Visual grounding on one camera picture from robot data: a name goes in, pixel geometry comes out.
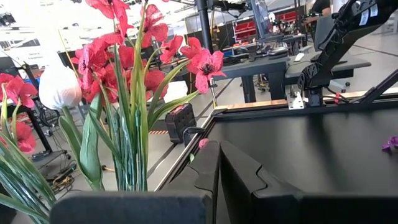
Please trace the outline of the grey desk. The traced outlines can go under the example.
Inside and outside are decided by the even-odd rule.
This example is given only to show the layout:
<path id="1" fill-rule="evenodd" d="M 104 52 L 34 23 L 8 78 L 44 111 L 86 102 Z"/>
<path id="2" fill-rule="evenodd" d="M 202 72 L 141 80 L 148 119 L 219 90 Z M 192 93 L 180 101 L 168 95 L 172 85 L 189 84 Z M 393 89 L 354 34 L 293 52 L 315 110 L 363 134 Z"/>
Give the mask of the grey desk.
<path id="1" fill-rule="evenodd" d="M 318 54 L 318 52 L 304 54 L 303 58 L 299 62 L 294 61 L 295 56 L 290 57 L 290 60 L 287 62 L 284 84 L 297 84 L 298 77 L 302 70 L 310 64 L 310 59 Z M 346 53 L 340 60 L 339 64 L 335 65 L 331 70 L 333 72 L 332 79 L 351 78 L 354 76 L 354 69 L 370 66 L 370 62 Z"/>
<path id="2" fill-rule="evenodd" d="M 242 62 L 235 65 L 224 66 L 222 72 L 226 77 L 216 77 L 215 80 L 241 78 L 243 84 L 243 95 L 246 103 L 256 102 L 253 76 L 268 74 L 271 91 L 271 100 L 282 100 L 285 98 L 285 74 L 287 62 L 290 57 L 269 59 L 263 57 L 253 62 Z"/>

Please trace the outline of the white artificial tulip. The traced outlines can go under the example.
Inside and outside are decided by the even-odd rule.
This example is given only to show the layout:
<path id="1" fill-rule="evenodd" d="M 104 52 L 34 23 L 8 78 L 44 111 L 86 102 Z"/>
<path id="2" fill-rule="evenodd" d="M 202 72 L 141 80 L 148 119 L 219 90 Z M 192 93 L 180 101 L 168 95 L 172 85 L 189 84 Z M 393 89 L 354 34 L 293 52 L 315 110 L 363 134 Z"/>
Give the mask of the white artificial tulip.
<path id="1" fill-rule="evenodd" d="M 47 108 L 63 111 L 58 123 L 75 156 L 78 168 L 93 190 L 104 190 L 98 155 L 99 136 L 93 119 L 85 118 L 83 129 L 80 130 L 69 110 L 70 107 L 79 105 L 82 99 L 75 73 L 62 64 L 49 65 L 40 78 L 39 97 Z"/>

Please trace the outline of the person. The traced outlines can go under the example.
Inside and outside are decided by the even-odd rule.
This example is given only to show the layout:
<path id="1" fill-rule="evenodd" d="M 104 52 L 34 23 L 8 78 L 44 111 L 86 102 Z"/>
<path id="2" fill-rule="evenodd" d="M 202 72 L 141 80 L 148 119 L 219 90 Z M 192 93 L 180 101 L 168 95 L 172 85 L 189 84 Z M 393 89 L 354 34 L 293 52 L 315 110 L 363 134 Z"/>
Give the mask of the person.
<path id="1" fill-rule="evenodd" d="M 330 0 L 315 0 L 311 10 L 311 14 L 317 14 L 317 16 L 306 18 L 306 23 L 316 22 L 322 16 L 328 16 L 331 14 L 331 3 Z"/>

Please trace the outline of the black aluminium table frame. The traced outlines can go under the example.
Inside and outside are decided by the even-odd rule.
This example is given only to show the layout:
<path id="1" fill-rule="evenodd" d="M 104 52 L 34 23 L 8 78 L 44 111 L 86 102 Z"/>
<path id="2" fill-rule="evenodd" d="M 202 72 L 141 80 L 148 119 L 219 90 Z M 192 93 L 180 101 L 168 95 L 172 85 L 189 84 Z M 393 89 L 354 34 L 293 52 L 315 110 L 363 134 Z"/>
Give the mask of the black aluminium table frame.
<path id="1" fill-rule="evenodd" d="M 255 112 L 267 111 L 293 111 L 299 113 L 325 112 L 328 108 L 343 108 L 344 110 L 361 110 L 364 108 L 398 108 L 398 69 L 384 79 L 380 84 L 366 92 L 347 93 L 347 103 L 335 104 L 327 101 L 325 106 L 309 107 L 290 110 L 286 102 L 267 101 L 255 104 L 231 105 L 215 109 L 203 124 L 204 127 L 214 116 L 239 111 Z"/>

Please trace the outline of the black table mat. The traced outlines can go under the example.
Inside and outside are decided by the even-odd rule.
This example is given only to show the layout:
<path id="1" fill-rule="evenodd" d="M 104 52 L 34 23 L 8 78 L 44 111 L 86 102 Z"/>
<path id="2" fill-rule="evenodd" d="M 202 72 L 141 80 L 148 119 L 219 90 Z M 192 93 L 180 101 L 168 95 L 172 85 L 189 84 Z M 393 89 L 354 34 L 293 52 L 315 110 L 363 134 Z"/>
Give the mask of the black table mat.
<path id="1" fill-rule="evenodd" d="M 201 135 L 224 149 L 225 164 L 259 187 L 398 196 L 398 108 L 325 112 L 239 111 L 214 116 Z"/>

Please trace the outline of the small red flower spray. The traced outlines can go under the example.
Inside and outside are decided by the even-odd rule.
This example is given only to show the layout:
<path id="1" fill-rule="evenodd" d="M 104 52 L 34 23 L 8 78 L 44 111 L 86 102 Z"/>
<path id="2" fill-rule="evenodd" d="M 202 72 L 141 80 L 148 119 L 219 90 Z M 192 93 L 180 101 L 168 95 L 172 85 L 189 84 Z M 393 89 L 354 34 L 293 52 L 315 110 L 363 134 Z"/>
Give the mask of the small red flower spray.
<path id="1" fill-rule="evenodd" d="M 21 77 L 0 73 L 0 205 L 29 216 L 34 224 L 50 224 L 57 199 L 38 168 L 24 154 L 35 148 L 30 126 L 17 120 L 21 106 L 34 106 L 37 89 Z"/>

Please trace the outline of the black and red box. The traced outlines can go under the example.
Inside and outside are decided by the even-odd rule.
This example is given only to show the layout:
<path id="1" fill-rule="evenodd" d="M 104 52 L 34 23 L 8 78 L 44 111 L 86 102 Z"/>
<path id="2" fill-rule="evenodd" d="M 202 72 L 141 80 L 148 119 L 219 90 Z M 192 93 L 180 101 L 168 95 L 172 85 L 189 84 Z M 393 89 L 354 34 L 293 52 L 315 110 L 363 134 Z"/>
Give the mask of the black and red box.
<path id="1" fill-rule="evenodd" d="M 175 144 L 183 143 L 185 129 L 197 125 L 192 104 L 184 103 L 170 110 L 165 116 L 165 123 L 170 141 Z"/>

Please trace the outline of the pink artificial tulip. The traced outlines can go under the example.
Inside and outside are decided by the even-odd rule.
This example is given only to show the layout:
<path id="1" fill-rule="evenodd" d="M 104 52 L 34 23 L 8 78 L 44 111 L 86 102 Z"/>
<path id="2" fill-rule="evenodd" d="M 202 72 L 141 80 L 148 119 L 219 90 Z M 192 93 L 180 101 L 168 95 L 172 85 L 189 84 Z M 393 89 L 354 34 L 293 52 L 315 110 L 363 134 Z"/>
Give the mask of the pink artificial tulip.
<path id="1" fill-rule="evenodd" d="M 199 141 L 199 143 L 198 143 L 198 148 L 199 148 L 199 149 L 204 149 L 205 146 L 208 144 L 208 142 L 209 142 L 209 139 L 208 139 L 208 138 L 201 139 L 201 140 Z M 195 159 L 195 155 L 194 155 L 194 154 L 190 154 L 190 155 L 189 155 L 189 160 L 190 160 L 190 162 L 192 162 L 194 159 Z"/>

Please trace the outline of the large purple flower bunch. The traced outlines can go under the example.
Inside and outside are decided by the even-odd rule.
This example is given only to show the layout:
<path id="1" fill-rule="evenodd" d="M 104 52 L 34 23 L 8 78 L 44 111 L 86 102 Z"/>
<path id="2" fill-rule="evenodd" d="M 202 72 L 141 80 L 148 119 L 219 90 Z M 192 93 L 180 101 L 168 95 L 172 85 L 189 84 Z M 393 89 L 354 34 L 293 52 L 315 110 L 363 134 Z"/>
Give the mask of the large purple flower bunch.
<path id="1" fill-rule="evenodd" d="M 398 136 L 389 138 L 388 142 L 382 146 L 383 151 L 398 152 Z"/>

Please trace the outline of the black support beam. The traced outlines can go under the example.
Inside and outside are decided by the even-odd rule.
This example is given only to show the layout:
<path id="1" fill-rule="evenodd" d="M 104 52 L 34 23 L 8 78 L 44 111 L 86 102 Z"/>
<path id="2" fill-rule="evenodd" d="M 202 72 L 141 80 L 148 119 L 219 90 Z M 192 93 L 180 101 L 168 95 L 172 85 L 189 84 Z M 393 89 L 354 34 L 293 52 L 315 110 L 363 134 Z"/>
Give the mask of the black support beam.
<path id="1" fill-rule="evenodd" d="M 201 22 L 203 44 L 206 49 L 208 49 L 211 53 L 213 53 L 213 44 L 211 41 L 211 34 L 210 34 L 211 28 L 208 17 L 207 0 L 195 0 L 195 3 L 197 5 L 197 10 Z"/>

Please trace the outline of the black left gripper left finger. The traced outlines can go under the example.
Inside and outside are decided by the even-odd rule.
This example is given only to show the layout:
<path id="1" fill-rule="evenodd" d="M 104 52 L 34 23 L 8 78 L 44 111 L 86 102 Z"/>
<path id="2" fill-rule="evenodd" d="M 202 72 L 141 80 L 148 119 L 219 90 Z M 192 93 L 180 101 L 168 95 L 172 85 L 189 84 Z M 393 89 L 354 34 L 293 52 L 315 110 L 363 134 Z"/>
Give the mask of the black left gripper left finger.
<path id="1" fill-rule="evenodd" d="M 210 141 L 156 192 L 85 192 L 57 202 L 50 224 L 215 224 L 220 145 Z"/>

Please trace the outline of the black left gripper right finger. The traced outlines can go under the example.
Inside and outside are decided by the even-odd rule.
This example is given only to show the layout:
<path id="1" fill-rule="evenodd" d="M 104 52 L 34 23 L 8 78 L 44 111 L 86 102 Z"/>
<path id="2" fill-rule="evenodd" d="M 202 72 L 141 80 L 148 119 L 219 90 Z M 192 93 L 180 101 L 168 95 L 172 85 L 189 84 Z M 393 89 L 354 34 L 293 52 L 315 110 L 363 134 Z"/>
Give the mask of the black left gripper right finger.
<path id="1" fill-rule="evenodd" d="M 398 224 L 398 195 L 305 192 L 228 141 L 220 151 L 231 224 Z"/>

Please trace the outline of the red artificial flower bunch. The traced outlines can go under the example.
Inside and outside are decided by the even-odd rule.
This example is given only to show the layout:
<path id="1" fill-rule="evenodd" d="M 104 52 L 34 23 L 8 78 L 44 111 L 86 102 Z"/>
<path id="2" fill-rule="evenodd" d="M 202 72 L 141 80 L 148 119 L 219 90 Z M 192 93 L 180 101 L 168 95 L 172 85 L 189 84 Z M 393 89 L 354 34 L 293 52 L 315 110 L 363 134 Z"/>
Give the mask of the red artificial flower bunch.
<path id="1" fill-rule="evenodd" d="M 155 4 L 142 0 L 137 39 L 130 29 L 124 0 L 85 0 L 93 9 L 113 21 L 112 33 L 95 38 L 77 50 L 79 85 L 89 104 L 82 129 L 66 116 L 60 124 L 79 169 L 93 190 L 103 191 L 103 171 L 98 145 L 111 151 L 117 188 L 121 191 L 147 190 L 149 132 L 155 122 L 174 108 L 206 93 L 213 77 L 223 74 L 223 53 L 204 49 L 192 37 L 169 39 L 169 28 Z M 195 75 L 195 92 L 158 105 L 169 83 L 183 68 Z"/>

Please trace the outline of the red storage bins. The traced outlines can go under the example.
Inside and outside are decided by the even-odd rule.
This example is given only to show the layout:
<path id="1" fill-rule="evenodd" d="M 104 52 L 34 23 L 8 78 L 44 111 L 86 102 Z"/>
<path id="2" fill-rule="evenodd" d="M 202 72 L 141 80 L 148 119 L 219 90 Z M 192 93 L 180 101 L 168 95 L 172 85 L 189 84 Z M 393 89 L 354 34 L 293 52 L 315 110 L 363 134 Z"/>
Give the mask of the red storage bins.
<path id="1" fill-rule="evenodd" d="M 287 32 L 291 24 L 295 24 L 297 13 L 295 11 L 277 12 L 275 14 L 275 21 L 280 25 L 275 25 L 279 30 Z M 234 38 L 236 41 L 241 41 L 256 35 L 256 25 L 253 18 L 245 19 L 242 22 L 234 25 Z"/>

